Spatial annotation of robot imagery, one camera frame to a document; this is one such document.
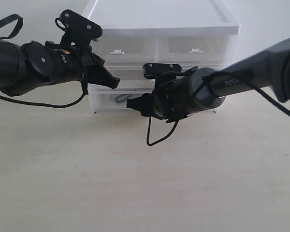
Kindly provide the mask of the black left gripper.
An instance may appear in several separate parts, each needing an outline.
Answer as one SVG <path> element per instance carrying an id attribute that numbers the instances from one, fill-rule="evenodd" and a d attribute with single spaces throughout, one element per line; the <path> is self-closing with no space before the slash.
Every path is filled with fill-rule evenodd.
<path id="1" fill-rule="evenodd" d="M 104 68 L 105 60 L 92 52 L 87 45 L 81 50 L 76 45 L 45 42 L 53 58 L 54 70 L 48 77 L 48 85 L 78 81 L 82 85 L 95 84 L 115 89 L 120 79 Z"/>

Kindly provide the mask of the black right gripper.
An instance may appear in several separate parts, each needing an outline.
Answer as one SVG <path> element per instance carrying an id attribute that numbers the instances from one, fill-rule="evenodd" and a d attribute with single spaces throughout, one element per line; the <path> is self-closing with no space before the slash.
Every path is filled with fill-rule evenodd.
<path id="1" fill-rule="evenodd" d="M 154 90 L 128 99 L 127 108 L 168 123 L 187 118 L 191 114 L 190 79 L 186 73 L 162 73 L 155 80 Z"/>

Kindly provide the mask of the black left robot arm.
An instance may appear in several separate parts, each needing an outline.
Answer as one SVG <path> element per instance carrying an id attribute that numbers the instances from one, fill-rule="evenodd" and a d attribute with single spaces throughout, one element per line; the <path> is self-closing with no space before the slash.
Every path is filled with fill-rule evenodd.
<path id="1" fill-rule="evenodd" d="M 31 41 L 16 45 L 0 40 L 0 91 L 7 96 L 24 95 L 36 88 L 79 82 L 87 94 L 89 84 L 115 89 L 120 79 L 87 47 Z"/>

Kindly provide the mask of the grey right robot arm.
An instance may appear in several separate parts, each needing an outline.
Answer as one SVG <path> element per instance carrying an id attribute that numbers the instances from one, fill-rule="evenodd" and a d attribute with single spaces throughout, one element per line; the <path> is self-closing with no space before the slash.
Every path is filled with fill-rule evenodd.
<path id="1" fill-rule="evenodd" d="M 163 73 L 151 93 L 126 102 L 145 117 L 174 122 L 220 107 L 226 96 L 270 87 L 281 103 L 290 101 L 290 38 L 222 70 L 192 68 Z"/>

